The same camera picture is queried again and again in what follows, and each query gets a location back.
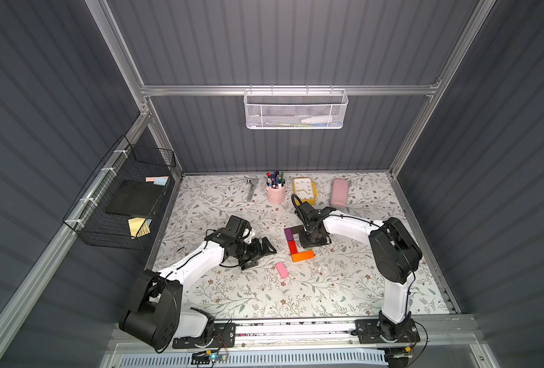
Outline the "pink wooden block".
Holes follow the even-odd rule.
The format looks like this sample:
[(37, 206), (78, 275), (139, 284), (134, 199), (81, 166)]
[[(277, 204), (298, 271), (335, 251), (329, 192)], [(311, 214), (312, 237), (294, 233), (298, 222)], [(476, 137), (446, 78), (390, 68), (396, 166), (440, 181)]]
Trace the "pink wooden block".
[(279, 262), (275, 265), (275, 268), (276, 270), (278, 271), (279, 273), (279, 276), (282, 278), (282, 279), (286, 279), (289, 277), (289, 272), (287, 271), (286, 269), (286, 266), (284, 265), (284, 263), (282, 262)]

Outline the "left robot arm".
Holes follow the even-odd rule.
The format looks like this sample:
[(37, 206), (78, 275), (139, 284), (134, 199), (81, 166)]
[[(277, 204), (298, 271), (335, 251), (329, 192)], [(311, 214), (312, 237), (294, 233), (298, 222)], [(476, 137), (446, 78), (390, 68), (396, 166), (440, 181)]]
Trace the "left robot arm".
[(172, 340), (188, 340), (205, 346), (214, 339), (214, 317), (184, 302), (184, 292), (212, 268), (246, 270), (277, 250), (266, 237), (258, 239), (250, 222), (231, 216), (219, 229), (209, 229), (201, 244), (188, 256), (160, 271), (144, 270), (132, 286), (120, 331), (161, 353)]

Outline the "purple wooden block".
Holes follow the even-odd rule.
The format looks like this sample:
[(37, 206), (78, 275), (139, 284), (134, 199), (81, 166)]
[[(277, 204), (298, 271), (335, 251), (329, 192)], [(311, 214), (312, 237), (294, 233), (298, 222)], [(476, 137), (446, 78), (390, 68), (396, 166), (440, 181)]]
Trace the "purple wooden block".
[(285, 228), (284, 233), (285, 233), (287, 242), (293, 242), (294, 241), (293, 229), (292, 228)]

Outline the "small circuit board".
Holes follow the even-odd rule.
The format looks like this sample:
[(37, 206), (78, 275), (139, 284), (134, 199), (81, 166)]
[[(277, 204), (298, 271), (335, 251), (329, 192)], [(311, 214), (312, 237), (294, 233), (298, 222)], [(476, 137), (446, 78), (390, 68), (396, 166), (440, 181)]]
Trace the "small circuit board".
[(220, 351), (201, 351), (191, 355), (191, 364), (195, 366), (213, 366), (216, 363), (224, 363), (228, 355)]

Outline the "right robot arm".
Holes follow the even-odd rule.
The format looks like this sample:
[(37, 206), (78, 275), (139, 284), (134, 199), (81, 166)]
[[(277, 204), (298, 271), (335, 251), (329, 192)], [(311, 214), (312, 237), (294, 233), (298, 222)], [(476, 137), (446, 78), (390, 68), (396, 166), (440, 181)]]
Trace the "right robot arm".
[(304, 248), (331, 243), (338, 235), (368, 245), (376, 268), (385, 280), (384, 302), (375, 329), (387, 343), (408, 336), (414, 328), (409, 311), (410, 289), (423, 258), (422, 250), (400, 219), (385, 221), (347, 215), (333, 207), (316, 209), (298, 195), (291, 196), (295, 214), (303, 224), (299, 241)]

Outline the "pink case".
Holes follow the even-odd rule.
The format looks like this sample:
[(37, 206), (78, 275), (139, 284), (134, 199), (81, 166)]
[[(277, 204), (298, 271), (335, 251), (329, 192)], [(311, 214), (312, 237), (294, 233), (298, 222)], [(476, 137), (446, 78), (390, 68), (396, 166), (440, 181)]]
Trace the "pink case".
[(349, 183), (345, 179), (334, 179), (330, 193), (330, 205), (336, 208), (347, 207)]

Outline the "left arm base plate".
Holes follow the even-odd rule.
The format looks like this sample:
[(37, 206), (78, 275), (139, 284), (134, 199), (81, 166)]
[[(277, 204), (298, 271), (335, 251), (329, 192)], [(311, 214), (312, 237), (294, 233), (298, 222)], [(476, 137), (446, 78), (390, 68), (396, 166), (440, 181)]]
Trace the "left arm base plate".
[(237, 325), (232, 321), (212, 322), (200, 337), (181, 337), (172, 340), (173, 349), (224, 349), (235, 345)]

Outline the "yellow tray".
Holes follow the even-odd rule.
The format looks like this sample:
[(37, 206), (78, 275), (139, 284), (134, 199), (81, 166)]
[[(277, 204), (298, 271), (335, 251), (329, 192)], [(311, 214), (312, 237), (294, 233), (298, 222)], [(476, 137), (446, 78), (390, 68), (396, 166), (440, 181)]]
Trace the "yellow tray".
[(295, 178), (293, 180), (293, 193), (299, 197), (301, 202), (308, 202), (310, 205), (316, 204), (316, 185), (309, 177)]

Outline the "pink blue sticky notes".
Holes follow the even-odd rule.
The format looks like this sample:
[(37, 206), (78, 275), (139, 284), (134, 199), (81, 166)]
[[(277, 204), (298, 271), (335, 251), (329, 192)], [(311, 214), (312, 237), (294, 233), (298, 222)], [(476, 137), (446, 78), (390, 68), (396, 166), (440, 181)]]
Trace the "pink blue sticky notes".
[(157, 186), (166, 186), (166, 184), (169, 181), (169, 177), (168, 176), (152, 176), (152, 177), (146, 177), (145, 181), (150, 182)]

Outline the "orange wooden block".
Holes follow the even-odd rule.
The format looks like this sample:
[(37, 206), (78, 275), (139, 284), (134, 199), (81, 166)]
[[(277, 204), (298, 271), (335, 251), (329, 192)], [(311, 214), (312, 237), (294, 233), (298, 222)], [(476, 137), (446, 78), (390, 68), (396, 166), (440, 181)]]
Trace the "orange wooden block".
[(297, 252), (291, 255), (293, 262), (303, 262), (309, 259), (313, 259), (315, 254), (312, 250)]

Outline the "brown wooden block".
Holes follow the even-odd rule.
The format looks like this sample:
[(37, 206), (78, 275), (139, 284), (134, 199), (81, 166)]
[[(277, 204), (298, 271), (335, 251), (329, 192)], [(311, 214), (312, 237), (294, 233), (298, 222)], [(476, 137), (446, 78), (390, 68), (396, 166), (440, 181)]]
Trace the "brown wooden block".
[(294, 226), (291, 228), (291, 232), (293, 234), (298, 234), (299, 232), (301, 232), (303, 230), (303, 227), (302, 225), (298, 225), (298, 226)]

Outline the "pink pen cup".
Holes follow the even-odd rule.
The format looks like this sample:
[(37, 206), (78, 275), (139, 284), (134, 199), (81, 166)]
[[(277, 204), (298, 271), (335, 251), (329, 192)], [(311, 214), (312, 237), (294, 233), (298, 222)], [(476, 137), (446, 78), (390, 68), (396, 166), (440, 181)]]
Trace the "pink pen cup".
[(280, 171), (267, 173), (267, 187), (265, 189), (267, 200), (273, 205), (280, 205), (285, 199), (284, 174)]

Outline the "black notebook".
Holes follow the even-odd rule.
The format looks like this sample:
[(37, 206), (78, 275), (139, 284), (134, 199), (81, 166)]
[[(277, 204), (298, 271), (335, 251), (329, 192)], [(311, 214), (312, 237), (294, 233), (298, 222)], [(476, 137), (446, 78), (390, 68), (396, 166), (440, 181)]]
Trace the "black notebook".
[(163, 186), (150, 182), (125, 180), (117, 188), (106, 207), (106, 213), (116, 216), (146, 217), (162, 197)]

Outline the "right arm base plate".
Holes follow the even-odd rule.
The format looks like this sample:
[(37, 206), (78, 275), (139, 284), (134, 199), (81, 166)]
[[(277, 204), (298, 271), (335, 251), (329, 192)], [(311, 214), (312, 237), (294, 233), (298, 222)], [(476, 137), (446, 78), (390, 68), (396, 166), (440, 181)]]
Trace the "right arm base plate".
[(415, 345), (422, 340), (416, 323), (411, 318), (406, 318), (399, 324), (379, 318), (355, 320), (355, 327), (350, 334), (353, 337), (358, 337), (359, 343), (362, 344), (406, 343)]

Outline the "red wooden block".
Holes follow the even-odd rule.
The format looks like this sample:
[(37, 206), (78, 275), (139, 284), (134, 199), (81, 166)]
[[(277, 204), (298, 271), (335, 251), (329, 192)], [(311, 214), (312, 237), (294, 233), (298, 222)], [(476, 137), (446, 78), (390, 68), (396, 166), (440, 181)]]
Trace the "red wooden block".
[(290, 240), (288, 242), (288, 245), (289, 245), (289, 250), (290, 250), (290, 254), (291, 255), (296, 255), (299, 253), (297, 247), (296, 247), (296, 242), (294, 240)]

